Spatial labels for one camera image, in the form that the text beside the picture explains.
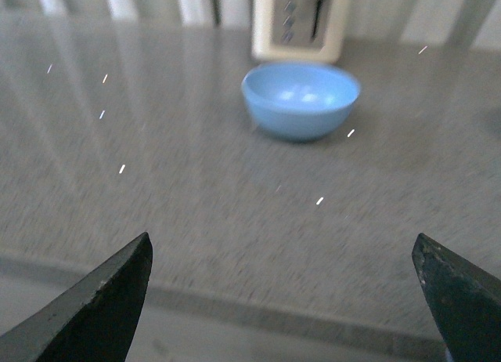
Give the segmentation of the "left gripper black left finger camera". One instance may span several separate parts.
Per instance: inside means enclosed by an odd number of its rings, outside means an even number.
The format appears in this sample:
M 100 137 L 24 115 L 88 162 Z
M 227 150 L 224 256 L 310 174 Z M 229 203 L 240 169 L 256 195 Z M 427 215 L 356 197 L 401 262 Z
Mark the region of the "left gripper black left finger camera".
M 153 265 L 148 233 L 1 337 L 3 361 L 124 361 Z

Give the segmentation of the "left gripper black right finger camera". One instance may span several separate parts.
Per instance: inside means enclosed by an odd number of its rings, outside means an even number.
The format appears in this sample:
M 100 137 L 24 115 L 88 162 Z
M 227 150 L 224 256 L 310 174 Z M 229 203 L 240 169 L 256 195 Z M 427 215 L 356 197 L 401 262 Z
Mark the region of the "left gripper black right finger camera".
M 419 233 L 413 265 L 454 361 L 500 360 L 500 279 Z

